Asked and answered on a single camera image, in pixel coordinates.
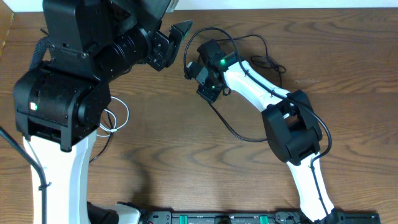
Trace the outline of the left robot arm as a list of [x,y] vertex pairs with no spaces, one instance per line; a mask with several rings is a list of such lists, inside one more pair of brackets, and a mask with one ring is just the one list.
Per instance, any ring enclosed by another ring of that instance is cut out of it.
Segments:
[[130,203],[87,200],[90,156],[109,84],[136,64],[173,64],[191,21],[161,33],[176,1],[45,0],[48,35],[14,86],[20,152],[32,171],[35,223],[139,223]]

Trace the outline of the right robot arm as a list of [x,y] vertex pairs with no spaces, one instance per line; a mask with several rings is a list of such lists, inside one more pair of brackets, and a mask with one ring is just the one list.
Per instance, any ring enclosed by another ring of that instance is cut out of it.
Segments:
[[200,84],[198,93],[213,104],[225,89],[235,91],[259,110],[266,142],[271,151],[287,164],[293,176],[301,212],[312,223],[336,221],[323,180],[320,141],[330,132],[315,114],[308,96],[301,90],[290,92],[258,74],[240,54],[226,54],[211,39],[197,49],[201,64],[190,63],[187,71]]

